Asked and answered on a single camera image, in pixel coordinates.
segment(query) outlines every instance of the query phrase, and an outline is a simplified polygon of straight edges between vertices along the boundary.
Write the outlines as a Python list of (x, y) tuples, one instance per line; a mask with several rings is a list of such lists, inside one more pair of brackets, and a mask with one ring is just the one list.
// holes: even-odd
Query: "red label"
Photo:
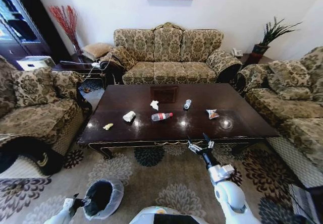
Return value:
[(165, 117), (165, 114), (164, 113), (158, 113), (158, 118), (159, 118), (159, 120), (163, 120), (166, 117)]

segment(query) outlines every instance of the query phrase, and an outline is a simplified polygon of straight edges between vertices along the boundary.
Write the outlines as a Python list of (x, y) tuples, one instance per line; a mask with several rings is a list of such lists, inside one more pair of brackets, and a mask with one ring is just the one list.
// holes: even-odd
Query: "white wall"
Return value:
[(302, 19), (301, 30), (282, 41), (277, 55), (285, 59), (299, 59), (314, 47), (323, 46), (323, 0), (316, 0)]
[[(249, 52), (255, 43), (261, 41), (263, 25), (274, 15), (286, 18), (287, 23), (299, 22), (317, 0), (41, 1), (46, 7), (49, 5), (75, 7), (79, 15), (77, 33), (81, 46), (95, 42), (113, 43), (113, 31), (117, 28), (150, 29), (169, 21), (187, 29), (219, 29), (225, 35), (223, 49), (230, 51), (232, 47), (236, 47)], [(59, 25), (57, 23), (55, 25), (69, 52), (73, 52), (70, 41)], [(285, 35), (280, 42), (286, 44), (290, 36)], [(286, 58), (278, 41), (273, 42), (271, 46), (266, 56), (273, 59)]]

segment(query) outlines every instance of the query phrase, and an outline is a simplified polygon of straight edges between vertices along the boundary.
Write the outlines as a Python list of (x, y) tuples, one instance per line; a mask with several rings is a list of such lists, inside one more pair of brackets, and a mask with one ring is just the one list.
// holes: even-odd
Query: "telephone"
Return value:
[(231, 55), (239, 58), (243, 56), (243, 53), (242, 53), (242, 50), (236, 50), (235, 48), (232, 48)]

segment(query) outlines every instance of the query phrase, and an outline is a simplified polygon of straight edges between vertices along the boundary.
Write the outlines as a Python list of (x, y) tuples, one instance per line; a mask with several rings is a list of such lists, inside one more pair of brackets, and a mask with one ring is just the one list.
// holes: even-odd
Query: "coffee table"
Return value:
[[(152, 99), (160, 101), (159, 111), (150, 106)], [(185, 111), (187, 99), (192, 104)], [(209, 120), (206, 109), (217, 109), (220, 117)], [(131, 110), (136, 117), (127, 123), (122, 116)], [(151, 120), (154, 113), (170, 112), (172, 118)], [(106, 131), (103, 126), (108, 123), (114, 126)], [(229, 84), (109, 85), (79, 143), (110, 159), (109, 148), (184, 145), (187, 136), (200, 143), (203, 132), (216, 143), (251, 144), (278, 136)]]

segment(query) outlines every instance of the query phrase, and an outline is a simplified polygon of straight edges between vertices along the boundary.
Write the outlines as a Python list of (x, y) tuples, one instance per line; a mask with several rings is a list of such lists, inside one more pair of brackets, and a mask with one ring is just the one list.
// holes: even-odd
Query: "sofa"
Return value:
[(184, 30), (171, 23), (114, 32), (115, 46), (132, 61), (122, 76), (124, 84), (227, 83), (242, 64), (219, 49), (222, 40), (218, 30)]
[(0, 56), (0, 156), (2, 163), (13, 162), (0, 178), (30, 177), (27, 172), (48, 176), (61, 169), (64, 155), (91, 112), (77, 90), (82, 82), (83, 77), (72, 71), (18, 71)]
[[(323, 186), (323, 47), (313, 49), (300, 60), (280, 62), (284, 66), (278, 72), (281, 78), (273, 80), (271, 66), (276, 63), (245, 67), (237, 74), (238, 88), (249, 104), (279, 131), (279, 138), (267, 140), (303, 185)], [(276, 82), (295, 75), (301, 77), (293, 83), (304, 86), (303, 75), (288, 68), (297, 64), (307, 71), (308, 90), (296, 87), (291, 94), (286, 91), (289, 87), (276, 89)]]

